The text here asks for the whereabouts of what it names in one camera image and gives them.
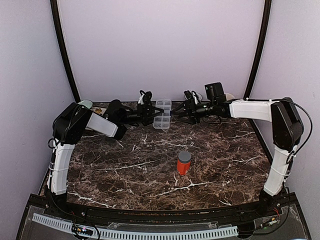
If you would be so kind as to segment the clear plastic pill organizer box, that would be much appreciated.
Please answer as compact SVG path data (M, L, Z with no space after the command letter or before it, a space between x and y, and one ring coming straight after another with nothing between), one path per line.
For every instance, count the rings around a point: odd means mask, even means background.
M153 128L156 130L167 130L170 128L172 101L170 99L158 99L155 107L162 109L163 113L153 119Z

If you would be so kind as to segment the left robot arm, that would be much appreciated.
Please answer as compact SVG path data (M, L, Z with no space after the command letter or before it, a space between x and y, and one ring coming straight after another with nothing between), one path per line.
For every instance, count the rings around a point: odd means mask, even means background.
M106 109L106 117L92 111L83 102L71 103L53 122L52 138L48 146L52 149L49 164L49 177L45 196L51 202L51 210L60 218L67 218L71 213L67 201L67 176L70 160L76 144L82 138L85 129L121 140L125 135L126 125L153 123L153 119L164 110L153 106L150 100L141 98L137 109L133 110L115 99Z

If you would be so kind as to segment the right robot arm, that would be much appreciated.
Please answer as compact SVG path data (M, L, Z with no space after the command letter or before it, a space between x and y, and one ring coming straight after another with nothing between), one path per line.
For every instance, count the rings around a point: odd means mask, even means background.
M185 101L171 111L184 123L197 124L201 118L260 120L271 123L274 154L267 180L255 205L255 213L266 217L275 208L275 198L284 188L291 174L294 157L303 147L303 121L298 113L300 106L290 97L281 99L230 99L220 82L205 85L208 102L200 102L195 93L184 92Z

